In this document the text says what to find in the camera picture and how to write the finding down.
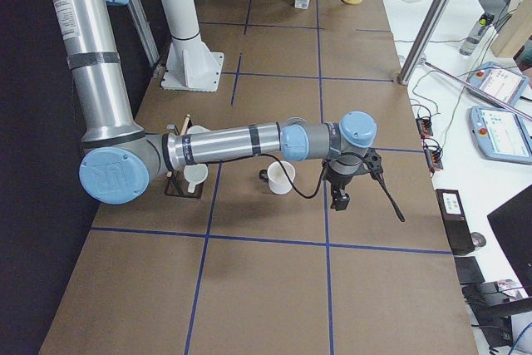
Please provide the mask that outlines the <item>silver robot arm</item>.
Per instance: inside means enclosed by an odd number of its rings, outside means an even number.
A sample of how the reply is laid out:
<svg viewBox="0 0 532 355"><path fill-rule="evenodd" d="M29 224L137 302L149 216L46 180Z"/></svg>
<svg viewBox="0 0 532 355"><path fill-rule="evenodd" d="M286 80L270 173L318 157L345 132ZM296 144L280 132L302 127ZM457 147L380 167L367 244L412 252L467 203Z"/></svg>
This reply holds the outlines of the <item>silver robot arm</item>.
<svg viewBox="0 0 532 355"><path fill-rule="evenodd" d="M166 172L257 156L320 160L320 179L331 185L335 210L346 209L354 176L382 179L381 158L372 148L377 125L361 111L338 123L292 118L183 135L145 132L132 116L106 0L52 1L86 122L79 178L93 198L124 204Z"/></svg>

